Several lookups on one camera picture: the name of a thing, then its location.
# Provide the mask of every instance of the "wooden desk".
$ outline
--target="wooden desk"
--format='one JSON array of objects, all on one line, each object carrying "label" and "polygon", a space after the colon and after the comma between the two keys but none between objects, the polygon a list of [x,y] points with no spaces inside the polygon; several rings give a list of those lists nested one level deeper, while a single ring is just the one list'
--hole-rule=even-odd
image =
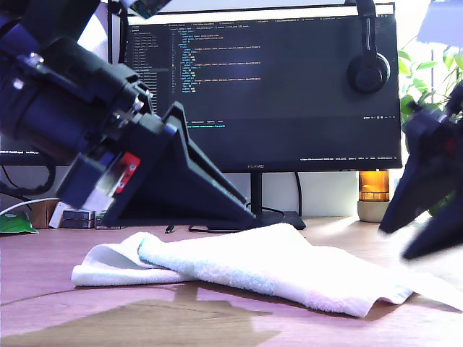
[{"label": "wooden desk", "polygon": [[[345,249],[386,267],[429,271],[463,291],[463,249],[413,264],[399,255],[417,224],[393,236],[352,218],[306,220],[314,245]],[[72,268],[96,244],[137,231],[163,241],[193,237],[179,228],[42,230],[1,243],[1,345],[7,346],[463,346],[463,314],[412,296],[378,302],[365,319],[325,314],[284,299],[203,282],[75,289]]]}]

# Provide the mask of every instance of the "monitor bezel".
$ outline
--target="monitor bezel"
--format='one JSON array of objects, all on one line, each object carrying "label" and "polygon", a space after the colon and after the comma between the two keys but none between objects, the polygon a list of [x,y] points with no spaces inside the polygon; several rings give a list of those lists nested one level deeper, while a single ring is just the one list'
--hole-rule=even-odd
[{"label": "monitor bezel", "polygon": [[[396,4],[395,2],[381,2],[375,3],[376,6],[392,6],[392,15],[396,16]],[[187,10],[187,11],[166,11],[159,12],[160,15],[173,15],[173,14],[202,14],[202,13],[221,13],[221,12],[248,12],[248,11],[262,11],[262,10],[282,10],[282,9],[316,9],[316,8],[334,8],[334,7],[355,7],[355,3],[348,4],[306,4],[306,5],[291,5],[291,6],[278,6],[278,7],[240,7],[240,8],[228,8],[228,9],[199,9],[199,10]],[[397,105],[400,105],[399,96],[397,96]],[[393,160],[358,160],[354,161],[354,165],[349,165],[349,160],[335,160],[334,162],[319,162],[312,161],[310,163],[292,161],[285,163],[282,161],[275,163],[237,163],[237,162],[215,162],[214,164],[226,174],[231,173],[252,173],[252,172],[339,172],[339,171],[374,171],[374,170],[389,170],[395,168],[402,168],[402,127],[400,121],[398,122],[398,132],[400,133],[399,153],[398,156],[394,157]]]}]

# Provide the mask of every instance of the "white cable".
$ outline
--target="white cable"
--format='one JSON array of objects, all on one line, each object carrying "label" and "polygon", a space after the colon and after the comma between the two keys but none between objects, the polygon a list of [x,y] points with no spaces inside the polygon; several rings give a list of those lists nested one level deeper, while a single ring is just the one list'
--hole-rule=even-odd
[{"label": "white cable", "polygon": [[57,198],[57,197],[47,197],[47,198],[44,198],[44,199],[36,199],[36,200],[20,202],[19,204],[13,205],[13,206],[8,207],[5,210],[1,211],[0,215],[4,215],[5,213],[8,213],[9,211],[14,210],[15,208],[18,208],[20,206],[29,205],[29,204],[35,204],[37,202],[49,201],[49,200],[60,200],[60,199]]}]

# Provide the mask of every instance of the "monitor stand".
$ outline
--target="monitor stand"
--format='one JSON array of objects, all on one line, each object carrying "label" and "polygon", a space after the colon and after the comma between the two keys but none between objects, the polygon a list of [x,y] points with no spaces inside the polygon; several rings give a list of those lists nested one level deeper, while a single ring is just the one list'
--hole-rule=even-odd
[{"label": "monitor stand", "polygon": [[284,215],[281,215],[281,213],[263,209],[261,172],[251,172],[251,211],[257,216],[253,224],[254,228],[269,226],[276,223],[288,223],[297,230],[302,230],[306,226],[295,211],[284,211]]}]

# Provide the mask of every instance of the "headphones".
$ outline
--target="headphones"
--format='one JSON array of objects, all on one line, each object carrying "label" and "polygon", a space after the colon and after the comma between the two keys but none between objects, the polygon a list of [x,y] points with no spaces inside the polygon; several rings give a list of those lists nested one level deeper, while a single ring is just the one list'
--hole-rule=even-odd
[{"label": "headphones", "polygon": [[376,8],[373,0],[356,0],[362,20],[362,55],[349,64],[347,76],[351,87],[362,94],[378,92],[391,76],[391,66],[376,47]]}]

